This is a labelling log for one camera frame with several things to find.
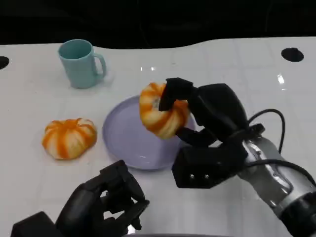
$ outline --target lavender plate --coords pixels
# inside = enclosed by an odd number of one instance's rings
[[[191,116],[187,127],[195,127]],[[179,149],[185,145],[178,137],[161,140],[143,126],[139,116],[139,96],[118,104],[108,114],[102,132],[112,158],[122,159],[126,165],[137,169],[170,167]]]

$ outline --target black hole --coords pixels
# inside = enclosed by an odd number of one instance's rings
[[[304,54],[297,48],[286,48],[282,50],[281,55],[290,62],[301,62],[304,59]]]
[[[0,56],[0,70],[5,68],[9,64],[9,61],[7,57]]]

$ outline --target black background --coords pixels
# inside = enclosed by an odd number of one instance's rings
[[[316,35],[307,0],[0,0],[0,44],[80,38],[107,48]]]

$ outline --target cup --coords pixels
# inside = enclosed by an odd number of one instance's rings
[[[67,41],[59,47],[58,54],[74,88],[92,87],[105,76],[106,66],[103,56],[94,53],[92,44],[86,40]],[[101,62],[102,74],[97,73],[94,57]]]

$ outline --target orange striped pumpkin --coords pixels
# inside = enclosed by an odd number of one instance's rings
[[[143,125],[161,139],[168,139],[186,125],[189,109],[188,102],[176,100],[169,111],[159,111],[159,102],[165,84],[150,83],[139,98],[140,118]]]
[[[96,134],[88,119],[52,121],[45,129],[42,145],[55,159],[75,159],[94,145]]]

